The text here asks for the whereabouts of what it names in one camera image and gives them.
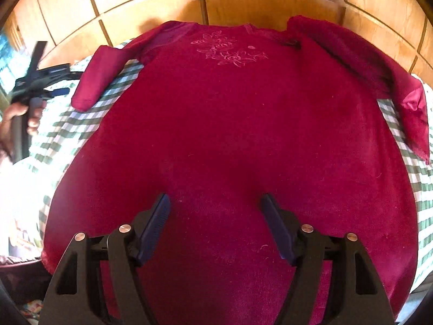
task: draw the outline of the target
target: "gingham fabric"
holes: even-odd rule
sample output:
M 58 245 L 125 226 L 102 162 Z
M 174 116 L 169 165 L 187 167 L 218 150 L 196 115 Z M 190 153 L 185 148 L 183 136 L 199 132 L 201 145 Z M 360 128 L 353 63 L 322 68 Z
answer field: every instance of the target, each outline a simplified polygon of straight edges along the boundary
M 129 41 L 118 46 L 122 48 Z M 81 71 L 86 68 L 91 57 L 77 63 L 72 70 Z M 44 192 L 44 201 L 40 202 L 39 231 L 41 239 L 45 231 L 51 199 L 64 172 L 87 139 L 97 130 L 101 120 L 115 101 L 137 78 L 142 69 L 137 61 L 130 61 L 120 75 L 105 90 L 101 99 L 86 113 L 76 112 L 71 107 L 71 96 L 77 81 L 65 82 L 56 87 L 69 86 L 71 93 L 48 102 L 41 121 L 40 135 L 32 143 L 31 156 L 27 167 L 40 179 L 49 180 L 49 188 Z M 433 124 L 433 91 L 424 84 L 429 105 L 429 123 Z M 419 254 L 414 290 L 433 270 L 433 165 L 426 165 L 404 143 L 398 115 L 390 99 L 378 100 L 383 116 L 400 148 L 403 161 L 408 170 L 418 211 Z M 433 158 L 433 128 L 429 128 L 430 157 Z

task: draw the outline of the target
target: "rose embroidery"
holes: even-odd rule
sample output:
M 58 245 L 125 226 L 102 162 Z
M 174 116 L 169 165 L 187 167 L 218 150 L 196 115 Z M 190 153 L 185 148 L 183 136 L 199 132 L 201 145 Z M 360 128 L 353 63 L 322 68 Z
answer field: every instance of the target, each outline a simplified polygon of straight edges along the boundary
M 256 54 L 256 55 L 251 55 L 251 54 L 247 54 L 245 51 L 239 50 L 234 53 L 231 53 L 229 51 L 220 52 L 219 55 L 215 55 L 212 58 L 216 60 L 220 60 L 218 62 L 219 65 L 234 64 L 237 67 L 243 67 L 245 66 L 245 64 L 256 62 L 257 60 L 268 58 L 268 57 L 264 52 L 261 52 L 260 54 Z
M 203 34 L 203 39 L 193 41 L 191 44 L 202 47 L 197 51 L 204 53 L 206 58 L 219 60 L 218 65 L 234 64 L 237 67 L 243 67 L 247 63 L 268 58 L 264 52 L 248 54 L 243 50 L 230 51 L 235 48 L 236 40 L 223 36 L 221 33 L 222 31 L 216 31 L 212 34 Z

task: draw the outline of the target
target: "metal screw head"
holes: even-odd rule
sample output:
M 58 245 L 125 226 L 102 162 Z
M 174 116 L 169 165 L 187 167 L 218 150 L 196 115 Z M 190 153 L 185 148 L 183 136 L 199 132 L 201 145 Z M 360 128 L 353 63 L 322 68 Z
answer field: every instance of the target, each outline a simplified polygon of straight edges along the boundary
M 127 223 L 125 223 L 124 225 L 119 227 L 119 232 L 120 233 L 126 233 L 131 231 L 131 225 L 128 225 Z
M 358 240 L 358 236 L 352 232 L 347 234 L 347 239 L 352 241 L 352 242 L 356 242 Z
M 79 242 L 82 241 L 84 238 L 86 238 L 86 235 L 83 232 L 78 232 L 74 238 L 76 241 Z
M 309 225 L 308 223 L 304 224 L 301 226 L 302 231 L 304 231 L 305 233 L 311 233 L 314 231 L 314 228 Z

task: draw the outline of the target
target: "window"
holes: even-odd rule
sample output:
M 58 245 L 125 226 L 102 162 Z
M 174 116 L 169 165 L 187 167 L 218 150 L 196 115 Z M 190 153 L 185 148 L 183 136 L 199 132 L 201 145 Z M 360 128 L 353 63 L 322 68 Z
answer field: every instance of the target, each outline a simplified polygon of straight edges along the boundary
M 16 51 L 0 33 L 0 86 L 8 94 L 15 86 L 15 80 L 27 72 L 30 56 L 24 50 Z

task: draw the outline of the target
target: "sweater sleeve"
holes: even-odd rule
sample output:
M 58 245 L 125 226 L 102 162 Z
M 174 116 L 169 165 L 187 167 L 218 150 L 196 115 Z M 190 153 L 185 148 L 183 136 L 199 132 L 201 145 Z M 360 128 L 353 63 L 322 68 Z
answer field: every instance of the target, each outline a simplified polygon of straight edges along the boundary
M 391 98 L 410 148 L 429 163 L 427 102 L 421 82 L 361 36 L 327 21 L 292 17 L 287 31 L 309 36 L 360 76 L 376 99 Z
M 99 46 L 90 60 L 72 96 L 72 106 L 81 112 L 88 111 L 101 97 L 105 88 L 124 68 L 125 63 L 137 59 L 146 63 L 146 52 L 178 40 L 196 23 L 168 21 L 127 44 L 123 49 Z

